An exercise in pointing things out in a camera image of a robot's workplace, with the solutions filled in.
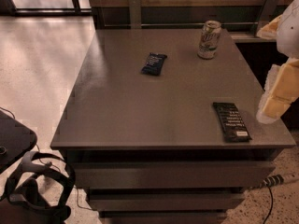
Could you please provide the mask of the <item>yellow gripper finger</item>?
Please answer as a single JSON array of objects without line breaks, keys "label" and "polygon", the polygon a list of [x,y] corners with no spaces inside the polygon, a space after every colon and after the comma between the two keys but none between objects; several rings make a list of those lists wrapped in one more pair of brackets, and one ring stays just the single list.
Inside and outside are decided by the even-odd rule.
[{"label": "yellow gripper finger", "polygon": [[277,38],[278,25],[281,20],[281,15],[271,20],[268,24],[258,30],[257,36],[266,40],[275,40]]},{"label": "yellow gripper finger", "polygon": [[271,124],[299,98],[299,60],[288,59],[283,65],[273,64],[264,84],[256,119]]}]

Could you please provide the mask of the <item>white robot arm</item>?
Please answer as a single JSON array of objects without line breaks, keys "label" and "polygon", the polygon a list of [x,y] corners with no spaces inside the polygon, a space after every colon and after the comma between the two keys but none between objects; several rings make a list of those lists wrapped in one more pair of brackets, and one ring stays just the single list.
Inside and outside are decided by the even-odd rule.
[{"label": "white robot arm", "polygon": [[288,57],[283,65],[271,66],[258,105],[256,119],[270,124],[299,98],[299,0],[293,0],[281,15],[259,29],[257,36],[275,39],[278,52]]}]

